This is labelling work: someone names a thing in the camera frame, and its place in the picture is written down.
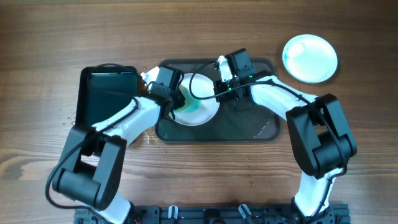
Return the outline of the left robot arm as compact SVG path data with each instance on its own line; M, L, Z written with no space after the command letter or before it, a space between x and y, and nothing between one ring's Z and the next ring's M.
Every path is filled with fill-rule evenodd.
M90 221L138 223L134 204L118 191L126 148L142 132L184 104L184 73L161 66L139 75L131 66L105 63L80 77L76 123L45 193L74 200Z

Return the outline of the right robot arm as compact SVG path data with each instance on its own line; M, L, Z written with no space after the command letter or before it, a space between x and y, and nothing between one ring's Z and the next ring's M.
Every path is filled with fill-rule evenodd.
M337 177L346 174L357 152L353 134L337 97L316 96L282 83L270 71L257 70L246 49L220 56L215 62L217 101L250 96L252 102L286 120L292 151L302 170L293 204L301 222L320 218Z

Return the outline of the green yellow sponge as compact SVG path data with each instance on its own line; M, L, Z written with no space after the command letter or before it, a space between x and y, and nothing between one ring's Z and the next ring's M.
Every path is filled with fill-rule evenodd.
M174 107L173 110L175 112L180 112L184 110L188 106L188 102L190 99L190 92L184 86L179 86L178 90L175 92L173 96Z

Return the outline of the white plate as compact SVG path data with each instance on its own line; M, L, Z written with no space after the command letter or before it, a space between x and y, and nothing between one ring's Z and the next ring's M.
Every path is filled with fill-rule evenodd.
M312 34L291 38L282 51L286 71L304 83L322 83L331 78L338 68L338 57L332 45Z
M193 73L186 73L181 86L189 90L189 82ZM203 98L214 95L213 81L197 73L192 81L192 92L195 96ZM198 126L208 122L217 113L220 103L214 98L198 100L190 94L188 106L175 114L175 121L185 126Z

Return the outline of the white plate top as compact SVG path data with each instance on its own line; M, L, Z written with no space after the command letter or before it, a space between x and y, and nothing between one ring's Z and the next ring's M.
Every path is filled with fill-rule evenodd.
M312 34L291 38L282 51L286 71L304 83L322 83L331 78L338 68L338 57L332 45Z

